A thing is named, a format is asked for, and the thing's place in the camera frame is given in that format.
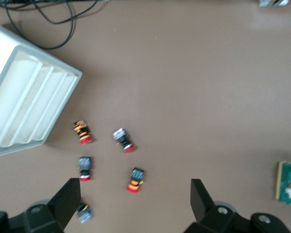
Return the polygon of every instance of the green circuit board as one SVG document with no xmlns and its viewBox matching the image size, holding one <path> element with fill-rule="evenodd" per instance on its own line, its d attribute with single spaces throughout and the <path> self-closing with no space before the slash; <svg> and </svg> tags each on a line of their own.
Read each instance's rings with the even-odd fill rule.
<svg viewBox="0 0 291 233">
<path fill-rule="evenodd" d="M 278 164 L 275 198 L 287 204 L 291 203 L 291 162 L 280 161 Z"/>
</svg>

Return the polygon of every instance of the brown surface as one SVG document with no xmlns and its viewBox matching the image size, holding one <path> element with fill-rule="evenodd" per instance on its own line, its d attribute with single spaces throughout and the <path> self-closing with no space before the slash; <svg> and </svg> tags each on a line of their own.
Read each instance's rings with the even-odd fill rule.
<svg viewBox="0 0 291 233">
<path fill-rule="evenodd" d="M 68 16 L 64 5 L 44 10 Z M 49 199 L 86 155 L 94 179 L 82 195 L 95 217 L 81 225 L 74 216 L 67 233 L 183 232 L 194 220 L 191 178 L 242 216 L 270 213 L 291 229 L 291 205 L 274 199 L 276 163 L 291 161 L 291 3 L 111 1 L 93 12 L 51 51 L 83 77 L 46 144 L 0 157 L 0 210 L 13 216 Z M 44 45 L 69 29 L 37 12 L 12 16 Z M 8 23 L 2 9 L 0 23 Z M 79 119 L 93 132 L 90 145 L 70 127 Z M 134 152 L 112 139 L 119 127 Z M 134 166 L 146 172 L 136 195 L 126 191 Z"/>
</svg>

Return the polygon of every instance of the white plastic container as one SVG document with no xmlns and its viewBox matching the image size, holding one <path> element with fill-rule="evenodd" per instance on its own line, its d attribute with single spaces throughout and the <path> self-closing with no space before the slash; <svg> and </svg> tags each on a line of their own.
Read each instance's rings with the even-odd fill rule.
<svg viewBox="0 0 291 233">
<path fill-rule="evenodd" d="M 0 26 L 0 155 L 43 144 L 81 76 Z"/>
</svg>

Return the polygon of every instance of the red base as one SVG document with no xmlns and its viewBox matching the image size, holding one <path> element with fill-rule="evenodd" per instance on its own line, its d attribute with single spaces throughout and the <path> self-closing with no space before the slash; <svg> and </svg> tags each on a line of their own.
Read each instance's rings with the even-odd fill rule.
<svg viewBox="0 0 291 233">
<path fill-rule="evenodd" d="M 87 178 L 80 178 L 80 181 L 82 182 L 86 182 L 86 181 L 90 181 L 91 177 L 87 177 Z"/>
<path fill-rule="evenodd" d="M 127 191 L 129 191 L 130 193 L 138 193 L 139 188 L 137 189 L 131 189 L 129 187 L 127 187 Z"/>
<path fill-rule="evenodd" d="M 125 153 L 128 153 L 128 152 L 130 152 L 130 151 L 132 151 L 134 149 L 135 149 L 135 146 L 130 146 L 130 147 L 125 149 Z"/>
<path fill-rule="evenodd" d="M 91 141 L 92 141 L 92 138 L 89 136 L 85 139 L 80 140 L 80 143 L 81 143 L 81 145 L 84 145 L 84 144 L 89 143 Z"/>
</svg>

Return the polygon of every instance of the screw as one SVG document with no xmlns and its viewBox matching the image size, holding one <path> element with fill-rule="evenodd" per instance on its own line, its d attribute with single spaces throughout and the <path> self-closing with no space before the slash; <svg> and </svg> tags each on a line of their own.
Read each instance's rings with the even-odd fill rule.
<svg viewBox="0 0 291 233">
<path fill-rule="evenodd" d="M 219 207 L 218 212 L 223 214 L 223 215 L 226 215 L 228 213 L 227 209 L 224 207 Z"/>
<path fill-rule="evenodd" d="M 271 223 L 270 218 L 267 217 L 267 216 L 265 216 L 265 215 L 260 215 L 260 216 L 259 216 L 259 220 L 260 220 L 261 222 Z"/>
</svg>

